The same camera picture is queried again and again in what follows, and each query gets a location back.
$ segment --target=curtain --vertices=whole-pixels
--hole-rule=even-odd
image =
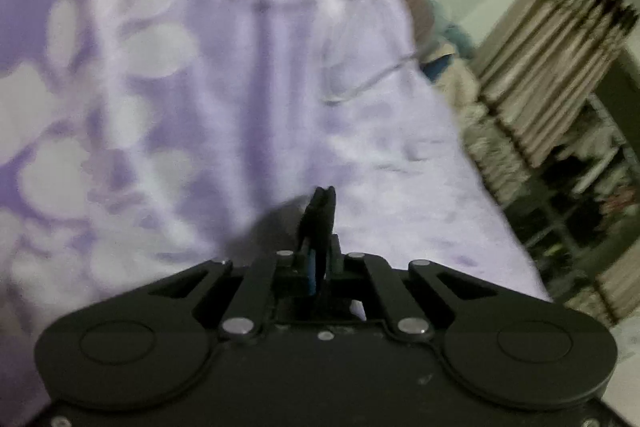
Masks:
[[[622,319],[640,306],[640,241],[598,276],[616,317]]]
[[[620,53],[638,16],[624,0],[516,0],[470,67],[481,96],[539,167]]]

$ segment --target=purple bedsheet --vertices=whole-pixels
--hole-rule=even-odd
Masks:
[[[544,298],[415,64],[350,96],[412,46],[401,0],[0,0],[0,424],[53,319],[290,247],[316,185],[344,251]]]

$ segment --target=metal pin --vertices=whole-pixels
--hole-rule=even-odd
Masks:
[[[71,427],[69,418],[65,416],[54,416],[50,422],[51,427]]]
[[[318,339],[321,341],[332,341],[335,335],[331,331],[320,331],[318,333]]]
[[[398,329],[408,335],[421,335],[429,330],[429,323],[418,317],[405,317],[398,321]]]
[[[254,322],[246,317],[233,317],[222,323],[222,329],[232,335],[246,335],[254,326]]]

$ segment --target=circular disc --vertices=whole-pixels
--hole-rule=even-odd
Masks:
[[[609,331],[543,301],[465,303],[444,337],[454,372],[490,400],[525,409],[568,407],[609,381],[617,349]]]
[[[146,407],[183,390],[209,354],[190,312],[161,297],[118,298],[53,323],[36,344],[49,393],[104,410]]]

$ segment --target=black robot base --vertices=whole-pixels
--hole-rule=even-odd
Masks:
[[[209,261],[60,318],[33,427],[624,426],[587,315],[425,260],[342,255],[333,188],[295,251]],[[350,311],[361,302],[366,318]]]

